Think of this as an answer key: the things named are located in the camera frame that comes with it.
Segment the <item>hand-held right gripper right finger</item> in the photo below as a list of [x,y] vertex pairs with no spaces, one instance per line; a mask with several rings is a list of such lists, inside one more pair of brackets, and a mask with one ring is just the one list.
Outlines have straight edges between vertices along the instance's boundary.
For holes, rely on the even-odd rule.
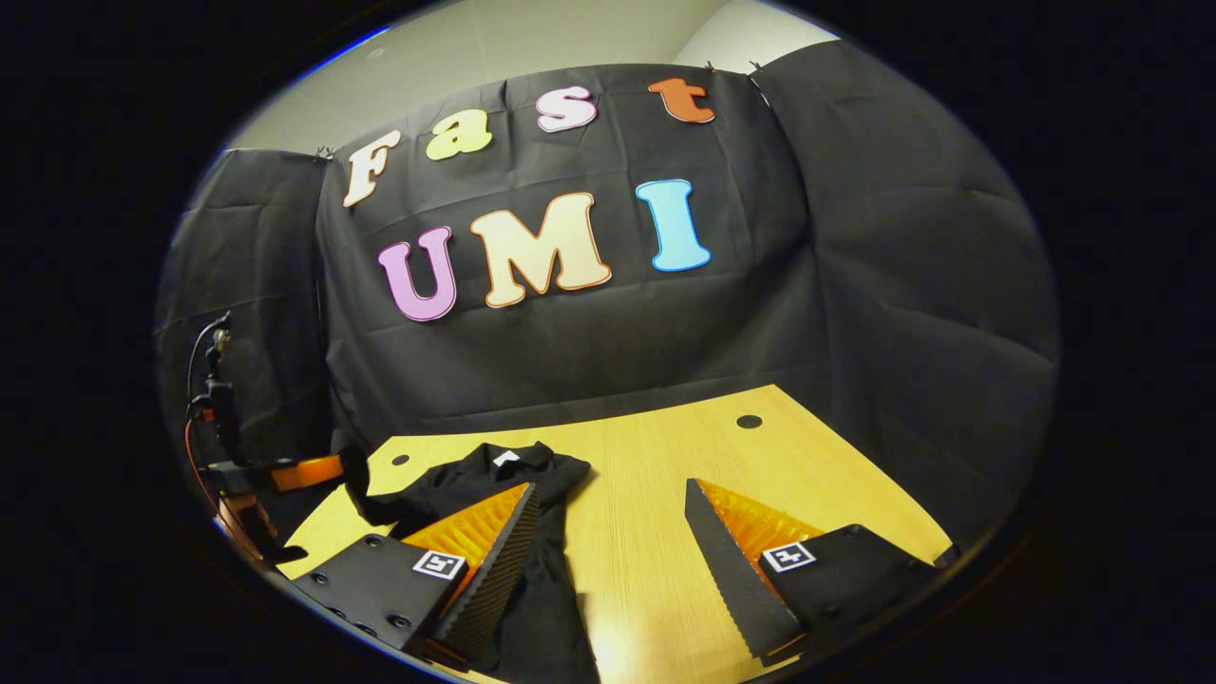
[[955,562],[922,561],[865,525],[820,531],[702,478],[685,517],[749,654],[824,654],[907,602]]

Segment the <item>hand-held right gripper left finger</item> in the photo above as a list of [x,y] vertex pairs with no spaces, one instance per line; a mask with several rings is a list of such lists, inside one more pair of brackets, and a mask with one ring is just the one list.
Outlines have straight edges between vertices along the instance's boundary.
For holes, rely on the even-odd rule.
[[392,649],[465,666],[499,628],[537,522],[536,484],[512,486],[402,542],[365,534],[293,584]]

